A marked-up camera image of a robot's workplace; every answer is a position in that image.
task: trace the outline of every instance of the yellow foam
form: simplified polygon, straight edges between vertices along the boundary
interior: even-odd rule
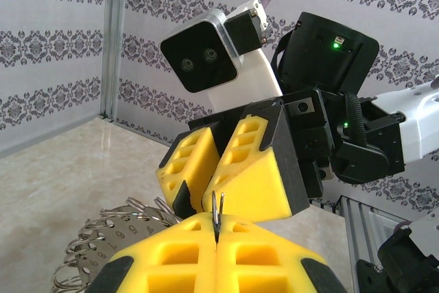
[[[268,121],[248,115],[235,128],[202,203],[211,210],[212,191],[226,194],[224,214],[252,222],[292,216],[273,149],[259,151]]]
[[[199,213],[118,252],[134,263],[117,293],[315,293],[300,260],[321,256],[233,215]]]
[[[201,212],[203,193],[219,161],[210,127],[196,130],[178,142],[167,164],[156,171],[166,203],[172,207],[185,180],[191,194],[191,206]]]

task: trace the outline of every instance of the wallpaper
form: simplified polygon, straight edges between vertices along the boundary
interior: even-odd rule
[[[117,120],[165,143],[187,129],[187,121],[211,113],[204,93],[183,89],[159,51],[176,26],[209,9],[229,13],[247,0],[126,0]],[[350,26],[380,43],[361,96],[409,88],[439,74],[439,0],[273,0],[264,52],[271,59],[279,38],[301,12]],[[326,181],[322,202],[345,196],[403,218],[419,218],[439,206],[439,154],[409,164],[405,172],[362,186]]]
[[[0,152],[99,113],[105,0],[0,0]]]

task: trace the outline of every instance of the yellow foam gripper pad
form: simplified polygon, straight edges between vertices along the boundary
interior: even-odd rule
[[[258,105],[248,106],[237,124],[203,195],[205,211],[212,207],[212,191],[217,198],[225,193],[225,214],[253,222],[309,207],[284,108]]]
[[[332,282],[343,289],[314,252],[236,216],[221,221],[218,245],[212,214],[199,213],[118,252],[110,262],[134,262],[114,292],[316,293]]]
[[[213,138],[218,153],[221,156],[224,153],[245,108],[246,105],[243,105],[220,113],[213,113],[212,115],[194,119],[190,121],[188,125],[191,129],[210,125],[212,127]]]
[[[177,216],[187,218],[202,212],[202,196],[219,161],[212,126],[176,137],[156,176],[166,203]]]

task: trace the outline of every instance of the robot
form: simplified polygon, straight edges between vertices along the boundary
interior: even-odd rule
[[[270,62],[267,3],[209,10],[161,43],[215,111],[189,122],[156,172],[183,221],[118,252],[86,292],[345,292],[323,258],[254,223],[303,211],[323,180],[368,183],[439,148],[439,78],[359,99],[378,42],[310,13]],[[437,230],[438,210],[400,228],[379,250],[383,272],[357,264],[361,291],[438,292]]]

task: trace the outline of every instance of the metal frame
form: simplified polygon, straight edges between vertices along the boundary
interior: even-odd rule
[[[309,200],[309,204],[313,205],[315,207],[318,207],[320,209],[323,209],[324,211],[328,211],[330,213],[333,213],[333,214],[336,214],[338,216],[341,216],[340,215],[340,208],[339,207],[330,207],[329,205],[323,204],[322,202],[318,202],[317,200],[314,200],[314,199],[310,199]]]
[[[377,254],[379,247],[393,234],[395,226],[405,219],[345,196],[340,198],[339,204],[346,221],[354,291],[359,293],[357,261],[362,259],[381,266]]]
[[[105,2],[100,113],[111,119],[116,119],[117,116],[117,79],[121,61],[124,2],[125,0]]]

